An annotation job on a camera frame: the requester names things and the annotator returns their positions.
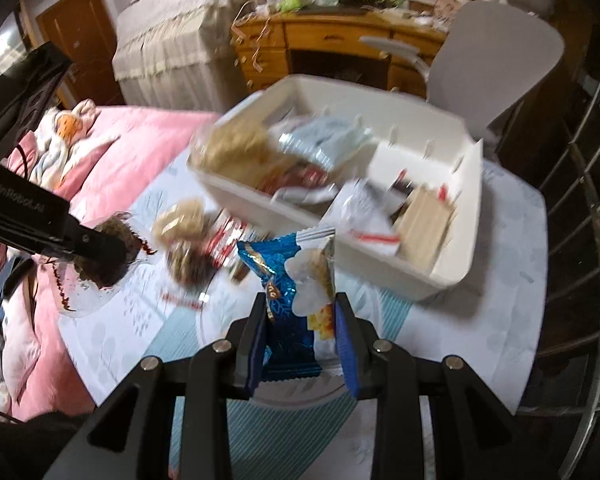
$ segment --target brown door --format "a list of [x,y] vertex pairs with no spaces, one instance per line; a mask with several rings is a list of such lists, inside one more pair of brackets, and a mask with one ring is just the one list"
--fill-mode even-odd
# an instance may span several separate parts
[[64,80],[76,100],[91,98],[98,105],[125,103],[113,77],[116,35],[102,0],[60,0],[36,20],[45,40],[74,62]]

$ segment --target metal screw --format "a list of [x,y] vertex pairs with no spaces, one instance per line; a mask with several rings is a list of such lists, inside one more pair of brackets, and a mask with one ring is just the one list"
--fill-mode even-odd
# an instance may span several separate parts
[[142,359],[142,361],[140,361],[140,367],[145,372],[148,372],[150,370],[155,370],[159,364],[160,364],[160,359],[158,359],[157,357],[152,356],[152,355],[150,355],[149,357],[145,357],[144,359]]
[[387,341],[386,339],[376,339],[374,341],[374,350],[376,352],[380,352],[383,354],[384,352],[388,352],[393,348],[391,341]]
[[213,343],[212,348],[215,352],[219,354],[228,352],[229,350],[231,350],[231,341],[227,341],[227,339],[220,339]]
[[457,355],[450,355],[445,359],[445,365],[447,365],[450,370],[459,370],[464,366],[464,361]]

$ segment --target patterned tablecloth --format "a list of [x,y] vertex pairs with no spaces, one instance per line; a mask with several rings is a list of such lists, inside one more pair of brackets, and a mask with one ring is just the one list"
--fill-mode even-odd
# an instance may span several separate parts
[[[181,154],[132,207],[151,227],[158,211],[205,193]],[[214,204],[207,199],[209,208]],[[415,356],[462,356],[514,412],[531,370],[544,310],[546,211],[538,191],[484,163],[474,262],[455,288],[411,303],[359,279],[336,274],[361,317],[379,335]],[[216,279],[201,311],[174,308],[160,293],[164,263],[141,266],[123,291],[88,317],[62,317],[59,326],[78,373],[102,402],[145,354],[174,360],[194,354],[248,313],[260,283],[240,287]],[[230,443],[236,479],[367,479],[374,441],[375,402],[356,401],[340,378],[262,388],[255,402],[230,402]],[[182,416],[182,406],[176,418]],[[433,474],[430,422],[424,416],[427,473]],[[179,444],[174,430],[172,460]]]

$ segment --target wooden desk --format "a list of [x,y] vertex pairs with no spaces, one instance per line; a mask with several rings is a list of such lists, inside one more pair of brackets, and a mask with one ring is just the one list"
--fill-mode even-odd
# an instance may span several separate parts
[[[232,45],[249,92],[265,89],[291,73],[302,72],[301,67],[294,66],[292,53],[304,51],[380,60],[382,63],[374,65],[374,69],[386,71],[387,90],[426,97],[424,81],[406,61],[365,46],[358,38],[379,36],[404,41],[418,47],[429,64],[446,39],[446,34],[432,28],[402,20],[388,21],[373,13],[363,16],[276,14],[266,30],[265,24],[263,18],[252,18],[237,25],[241,35],[232,32]],[[258,43],[260,51],[256,60],[262,72],[253,66]]]

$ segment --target pink blanket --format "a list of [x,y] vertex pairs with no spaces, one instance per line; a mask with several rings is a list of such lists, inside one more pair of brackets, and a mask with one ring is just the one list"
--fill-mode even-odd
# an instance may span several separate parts
[[[125,210],[216,115],[152,108],[104,107],[91,135],[115,128],[120,138],[97,162],[73,204],[86,206],[85,220]],[[51,410],[69,415],[93,409],[58,330],[58,311],[43,269],[38,271],[35,331],[42,352],[13,415],[20,420]]]

